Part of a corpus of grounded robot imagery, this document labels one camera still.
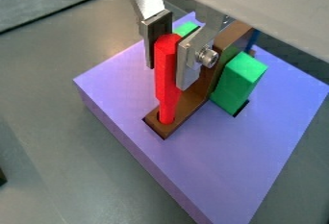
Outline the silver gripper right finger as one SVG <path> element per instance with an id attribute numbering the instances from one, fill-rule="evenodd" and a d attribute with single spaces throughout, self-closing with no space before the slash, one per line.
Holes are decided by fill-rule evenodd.
<path id="1" fill-rule="evenodd" d="M 211 68 L 218 60 L 214 38 L 231 20 L 212 8 L 198 9 L 195 18 L 204 25 L 178 45 L 176 87 L 186 90 L 198 80 L 200 67 Z"/>

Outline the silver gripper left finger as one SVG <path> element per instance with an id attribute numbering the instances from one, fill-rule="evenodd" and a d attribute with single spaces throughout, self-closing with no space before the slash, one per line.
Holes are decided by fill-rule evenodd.
<path id="1" fill-rule="evenodd" d="M 147 67 L 154 69 L 154 43 L 162 35 L 172 33 L 172 13 L 164 8 L 163 0 L 130 0 L 130 3 L 144 39 Z"/>

